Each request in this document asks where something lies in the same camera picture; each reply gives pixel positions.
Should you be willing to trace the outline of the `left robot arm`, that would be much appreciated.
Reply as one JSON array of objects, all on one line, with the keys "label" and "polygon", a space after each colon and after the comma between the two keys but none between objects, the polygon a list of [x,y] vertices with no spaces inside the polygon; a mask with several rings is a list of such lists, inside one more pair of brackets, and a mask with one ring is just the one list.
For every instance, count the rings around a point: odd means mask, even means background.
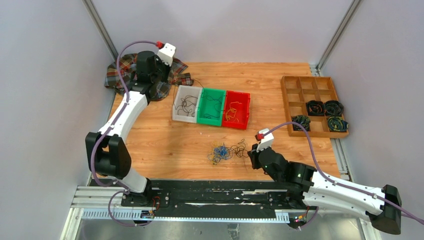
[{"label": "left robot arm", "polygon": [[130,87],[111,119],[97,132],[85,138],[88,167],[93,176],[112,177],[113,184],[124,187],[124,194],[140,206],[149,206],[154,197],[152,182],[132,168],[126,147],[128,134],[140,113],[157,95],[158,84],[168,79],[175,51],[141,51],[136,56]]}]

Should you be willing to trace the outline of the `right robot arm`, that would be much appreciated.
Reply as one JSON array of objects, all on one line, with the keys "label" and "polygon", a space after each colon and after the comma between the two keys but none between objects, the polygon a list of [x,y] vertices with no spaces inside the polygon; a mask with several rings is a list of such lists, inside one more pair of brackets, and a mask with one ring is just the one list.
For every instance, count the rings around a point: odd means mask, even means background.
[{"label": "right robot arm", "polygon": [[253,169],[263,170],[280,188],[288,191],[285,200],[291,208],[310,206],[335,210],[369,221],[381,232],[401,233],[402,200],[395,186],[371,187],[320,174],[311,165],[286,160],[271,147],[258,150],[258,144],[252,145],[247,155]]}]

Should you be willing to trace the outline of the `cable ball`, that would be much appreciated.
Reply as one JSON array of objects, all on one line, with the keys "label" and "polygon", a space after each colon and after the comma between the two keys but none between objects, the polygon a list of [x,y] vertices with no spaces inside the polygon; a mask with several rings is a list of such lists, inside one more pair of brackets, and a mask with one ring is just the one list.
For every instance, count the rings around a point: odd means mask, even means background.
[{"label": "cable ball", "polygon": [[226,161],[234,156],[233,149],[226,146],[224,143],[214,143],[211,151],[207,155],[207,159],[213,165],[219,164],[221,161]]}]

